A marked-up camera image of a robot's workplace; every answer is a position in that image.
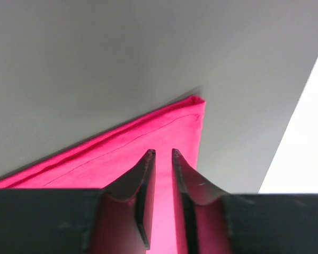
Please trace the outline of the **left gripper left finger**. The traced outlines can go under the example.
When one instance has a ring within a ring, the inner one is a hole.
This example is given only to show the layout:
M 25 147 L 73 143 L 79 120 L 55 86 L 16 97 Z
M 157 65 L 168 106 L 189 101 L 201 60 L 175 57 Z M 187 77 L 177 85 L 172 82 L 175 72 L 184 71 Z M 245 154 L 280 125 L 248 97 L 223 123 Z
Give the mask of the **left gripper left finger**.
M 0 189 L 0 253 L 145 253 L 153 149 L 105 188 Z

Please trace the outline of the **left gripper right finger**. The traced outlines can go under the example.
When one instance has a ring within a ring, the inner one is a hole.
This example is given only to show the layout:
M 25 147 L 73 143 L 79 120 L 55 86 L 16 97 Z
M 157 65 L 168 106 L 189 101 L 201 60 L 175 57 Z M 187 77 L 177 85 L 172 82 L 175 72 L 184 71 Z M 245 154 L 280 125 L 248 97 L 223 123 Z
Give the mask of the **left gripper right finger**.
M 318 194 L 230 194 L 172 150 L 178 253 L 318 253 Z

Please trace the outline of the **pink t shirt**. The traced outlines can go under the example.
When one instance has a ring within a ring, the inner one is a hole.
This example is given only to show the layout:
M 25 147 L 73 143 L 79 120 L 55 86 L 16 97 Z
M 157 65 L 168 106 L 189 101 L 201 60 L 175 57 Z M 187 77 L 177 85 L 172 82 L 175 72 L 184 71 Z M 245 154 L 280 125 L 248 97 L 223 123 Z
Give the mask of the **pink t shirt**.
M 156 152 L 150 253 L 177 253 L 172 150 L 196 167 L 206 102 L 190 96 L 0 180 L 0 188 L 103 188 Z

